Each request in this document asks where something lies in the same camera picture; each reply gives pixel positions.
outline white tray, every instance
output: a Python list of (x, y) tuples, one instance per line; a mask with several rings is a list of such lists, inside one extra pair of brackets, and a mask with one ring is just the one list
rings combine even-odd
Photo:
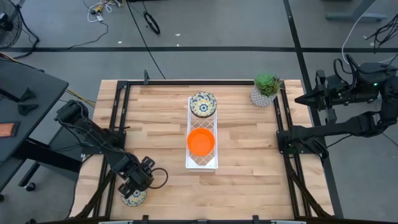
[(192, 172), (214, 172), (218, 168), (217, 156), (217, 110), (208, 118), (198, 118), (192, 114), (189, 107), (190, 97), (188, 98), (188, 121), (187, 121), (187, 137), (192, 130), (196, 128), (209, 129), (215, 138), (215, 146), (211, 153), (207, 156), (193, 155), (187, 146), (187, 158), (185, 159), (185, 167)]

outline succulent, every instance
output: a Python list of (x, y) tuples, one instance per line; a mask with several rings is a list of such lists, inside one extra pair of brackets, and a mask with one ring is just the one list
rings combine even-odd
[(275, 75), (260, 74), (254, 79), (254, 83), (262, 95), (272, 96), (279, 91), (282, 81)]

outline desk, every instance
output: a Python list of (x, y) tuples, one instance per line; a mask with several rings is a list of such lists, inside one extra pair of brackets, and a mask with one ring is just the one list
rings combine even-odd
[[(101, 82), (93, 121), (102, 128), (109, 127), (116, 84), (116, 80)], [(307, 107), (294, 103), (294, 98), (303, 94), (300, 80), (285, 80), (285, 84), (294, 124), (311, 126)], [(250, 220), (253, 215), (259, 215), (260, 219), (293, 218), (284, 160), (275, 136), (278, 127), (274, 106), (254, 106), (249, 97), (251, 90), (252, 85), (131, 86), (125, 124), (130, 128), (126, 130), (125, 150), (139, 159), (151, 157), (155, 167), (169, 172), (169, 181), (159, 190), (149, 189), (142, 205), (127, 207), (117, 191), (123, 182), (118, 177), (111, 219), (141, 220), (143, 215), (149, 215), (150, 220)], [(210, 91), (218, 101), (219, 164), (215, 174), (196, 174), (185, 168), (187, 98), (198, 91)], [(116, 124), (120, 114), (118, 110)], [(284, 115), (282, 119), (287, 127)], [(301, 154), (300, 158), (307, 188), (333, 214), (319, 157)], [(71, 216), (95, 192), (101, 162), (102, 157), (97, 155), (83, 164)], [(164, 181), (161, 172), (154, 175), (153, 185)], [(104, 215), (107, 193), (105, 190), (100, 215)], [(296, 193), (303, 215), (298, 189)]]
[[(28, 115), (18, 113), (18, 103), (3, 98), (0, 101), (0, 123), (19, 122), (16, 135), (0, 138), (0, 192), (26, 159), (50, 164), (62, 169), (78, 172), (80, 161), (50, 150), (50, 146), (29, 138), (53, 105), (62, 96), (68, 83), (20, 63), (0, 60), (0, 82), (7, 80), (15, 86), (29, 87), (35, 94), (20, 104), (37, 104)], [(23, 187), (39, 167), (36, 162), (20, 182)]]

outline decorative ceramic bowl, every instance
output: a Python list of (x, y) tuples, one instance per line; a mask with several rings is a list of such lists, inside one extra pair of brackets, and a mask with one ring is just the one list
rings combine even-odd
[(136, 190), (134, 193), (129, 198), (125, 198), (121, 194), (122, 201), (125, 205), (130, 206), (130, 207), (136, 207), (140, 205), (142, 202), (144, 202), (145, 198), (147, 197), (147, 191), (139, 191)]
[(208, 118), (217, 109), (217, 99), (212, 93), (201, 91), (191, 97), (189, 107), (198, 118)]

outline wood grain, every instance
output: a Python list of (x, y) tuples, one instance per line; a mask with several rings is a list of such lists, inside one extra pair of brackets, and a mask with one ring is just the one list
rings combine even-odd
[[(303, 94), (300, 80), (285, 80), (285, 84), (294, 124), (311, 126), (307, 107), (294, 103), (294, 98)], [(249, 97), (251, 88), (132, 86), (126, 116), (126, 126), (131, 128), (126, 130), (125, 148), (139, 159), (151, 157), (156, 167), (169, 172), (169, 181), (159, 190), (149, 189), (146, 201), (138, 207), (125, 206), (115, 190), (111, 218), (141, 219), (143, 215), (153, 220), (247, 220), (253, 215), (259, 215), (260, 219), (293, 218), (284, 162), (275, 136), (274, 107), (254, 106)], [(93, 120), (104, 128), (109, 126), (115, 89), (116, 80), (102, 81)], [(210, 91), (218, 100), (219, 168), (214, 174), (191, 173), (185, 168), (187, 97), (198, 91)], [(102, 160), (97, 157), (82, 167), (72, 214), (83, 208), (97, 187), (101, 168), (97, 160)], [(301, 155), (301, 161), (309, 191), (326, 211), (333, 213), (319, 158)], [(153, 185), (165, 179), (161, 171), (154, 175)], [(116, 187), (122, 182), (117, 178)], [(297, 197), (303, 215), (298, 190)]]

